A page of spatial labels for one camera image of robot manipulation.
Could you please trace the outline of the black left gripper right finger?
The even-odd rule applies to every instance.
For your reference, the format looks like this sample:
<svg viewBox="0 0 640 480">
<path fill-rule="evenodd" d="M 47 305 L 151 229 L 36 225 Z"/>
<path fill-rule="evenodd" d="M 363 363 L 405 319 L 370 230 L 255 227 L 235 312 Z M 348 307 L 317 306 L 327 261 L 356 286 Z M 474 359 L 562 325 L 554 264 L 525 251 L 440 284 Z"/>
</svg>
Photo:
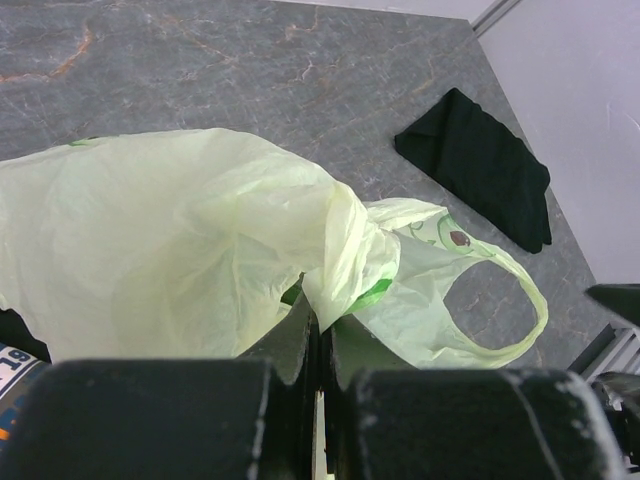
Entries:
<svg viewBox="0 0 640 480">
<path fill-rule="evenodd" d="M 408 365 L 354 319 L 321 337 L 338 479 L 624 479 L 622 451 L 571 371 Z"/>
</svg>

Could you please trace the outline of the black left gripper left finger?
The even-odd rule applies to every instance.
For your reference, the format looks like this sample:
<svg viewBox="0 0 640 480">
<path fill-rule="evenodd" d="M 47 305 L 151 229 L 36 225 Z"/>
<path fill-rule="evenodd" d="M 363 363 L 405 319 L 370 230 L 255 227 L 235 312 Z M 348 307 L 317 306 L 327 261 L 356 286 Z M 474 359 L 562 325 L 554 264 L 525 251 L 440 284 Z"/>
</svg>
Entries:
<svg viewBox="0 0 640 480">
<path fill-rule="evenodd" d="M 235 359 L 48 367 L 1 451 L 5 479 L 309 479 L 318 325 L 304 296 Z"/>
</svg>

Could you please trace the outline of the green lime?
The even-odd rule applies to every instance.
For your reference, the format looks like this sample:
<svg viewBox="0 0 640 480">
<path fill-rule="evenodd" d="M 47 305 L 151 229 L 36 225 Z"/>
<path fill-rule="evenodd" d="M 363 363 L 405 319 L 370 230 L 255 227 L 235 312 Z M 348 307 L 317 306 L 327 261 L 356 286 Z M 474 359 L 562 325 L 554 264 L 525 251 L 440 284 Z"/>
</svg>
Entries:
<svg viewBox="0 0 640 480">
<path fill-rule="evenodd" d="M 301 286 L 299 284 L 294 284 L 283 293 L 280 302 L 284 305 L 293 306 L 301 292 Z"/>
</svg>

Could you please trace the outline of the light green plastic bag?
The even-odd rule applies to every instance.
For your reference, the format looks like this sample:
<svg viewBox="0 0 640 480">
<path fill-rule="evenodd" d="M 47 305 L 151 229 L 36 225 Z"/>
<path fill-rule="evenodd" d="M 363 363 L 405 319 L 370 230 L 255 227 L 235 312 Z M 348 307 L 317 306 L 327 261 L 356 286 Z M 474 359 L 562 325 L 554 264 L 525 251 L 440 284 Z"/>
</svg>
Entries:
<svg viewBox="0 0 640 480">
<path fill-rule="evenodd" d="M 444 300 L 467 269 L 519 282 L 536 320 L 482 347 Z M 413 198 L 360 200 L 321 166 L 222 128 L 82 139 L 1 164 L 1 305 L 55 361 L 235 357 L 300 285 L 321 330 L 354 315 L 418 368 L 500 368 L 544 331 L 526 270 Z"/>
</svg>

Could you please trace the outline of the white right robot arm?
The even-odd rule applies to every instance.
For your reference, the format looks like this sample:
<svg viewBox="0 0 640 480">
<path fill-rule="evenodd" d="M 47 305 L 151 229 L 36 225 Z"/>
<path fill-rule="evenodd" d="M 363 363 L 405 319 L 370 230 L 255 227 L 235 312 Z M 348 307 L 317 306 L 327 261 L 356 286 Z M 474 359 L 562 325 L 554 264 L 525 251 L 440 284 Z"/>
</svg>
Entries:
<svg viewBox="0 0 640 480">
<path fill-rule="evenodd" d="M 638 283 L 596 284 L 586 290 L 586 295 L 618 315 L 627 328 L 640 326 L 640 285 Z"/>
</svg>

